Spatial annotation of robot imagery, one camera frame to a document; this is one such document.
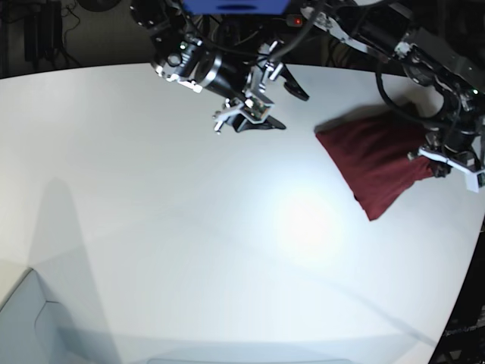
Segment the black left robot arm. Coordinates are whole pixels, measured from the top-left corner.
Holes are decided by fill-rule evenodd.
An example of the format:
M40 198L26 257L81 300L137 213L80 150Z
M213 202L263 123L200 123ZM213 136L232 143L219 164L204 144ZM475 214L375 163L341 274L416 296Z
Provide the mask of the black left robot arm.
M374 56L377 88L385 104L398 116L430 130L415 155L455 168L470 179L484 176L484 151L473 147L476 140L484 140L483 69L420 25L413 10L401 1L308 1L301 12L303 28L290 43L273 50L271 59L280 60L291 52L312 27ZM411 115L389 97L383 68L391 61L399 63L417 85L432 87L443 97L435 115Z

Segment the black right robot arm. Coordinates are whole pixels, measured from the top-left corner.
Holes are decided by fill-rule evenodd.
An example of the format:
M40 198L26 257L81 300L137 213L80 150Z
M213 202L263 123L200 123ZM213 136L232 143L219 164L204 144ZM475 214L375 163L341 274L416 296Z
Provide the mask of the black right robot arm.
M285 129L266 94L280 77L290 95L309 99L283 60L289 46L278 36L283 24L301 26L299 15L196 14L187 1L133 1L130 13L155 47L152 67L159 77L224 98L213 115L216 133L225 125L237 133Z

